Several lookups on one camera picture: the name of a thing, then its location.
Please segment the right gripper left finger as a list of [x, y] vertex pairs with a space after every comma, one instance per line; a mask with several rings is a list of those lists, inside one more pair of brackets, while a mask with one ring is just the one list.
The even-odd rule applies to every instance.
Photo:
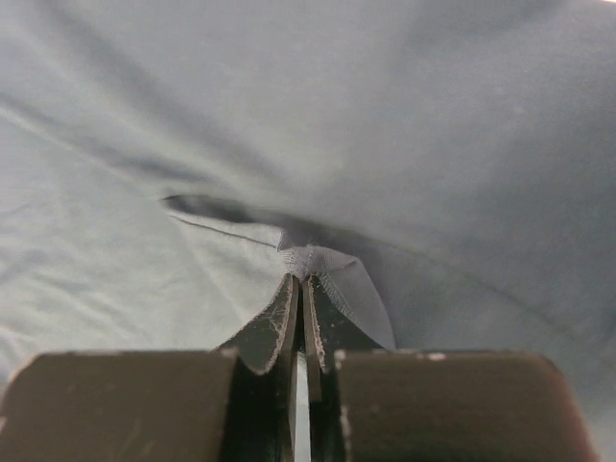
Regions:
[[1, 402], [5, 461], [291, 461], [299, 284], [212, 350], [35, 356]]

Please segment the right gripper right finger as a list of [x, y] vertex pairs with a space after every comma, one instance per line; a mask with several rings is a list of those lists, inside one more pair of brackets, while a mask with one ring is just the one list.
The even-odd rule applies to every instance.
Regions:
[[519, 351], [388, 350], [302, 285], [316, 461], [595, 461], [571, 389]]

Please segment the grey-blue t shirt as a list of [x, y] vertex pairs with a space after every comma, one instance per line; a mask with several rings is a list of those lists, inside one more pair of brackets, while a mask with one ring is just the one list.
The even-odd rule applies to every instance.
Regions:
[[286, 268], [520, 349], [615, 434], [609, 1], [5, 1], [1, 373], [205, 348]]

